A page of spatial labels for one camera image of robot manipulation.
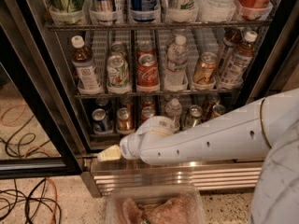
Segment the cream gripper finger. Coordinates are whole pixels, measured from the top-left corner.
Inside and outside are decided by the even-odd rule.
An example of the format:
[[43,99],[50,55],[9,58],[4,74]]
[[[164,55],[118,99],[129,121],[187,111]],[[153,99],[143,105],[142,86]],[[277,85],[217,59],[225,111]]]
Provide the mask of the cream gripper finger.
[[99,161],[115,161],[121,158],[121,152],[118,145],[108,147],[97,154]]

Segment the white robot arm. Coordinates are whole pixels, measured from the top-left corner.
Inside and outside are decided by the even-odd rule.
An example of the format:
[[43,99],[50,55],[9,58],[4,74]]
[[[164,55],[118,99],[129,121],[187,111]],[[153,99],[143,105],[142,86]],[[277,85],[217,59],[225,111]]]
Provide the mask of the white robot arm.
[[299,89],[264,97],[175,133],[162,116],[97,155],[150,165],[265,157],[249,224],[299,224]]

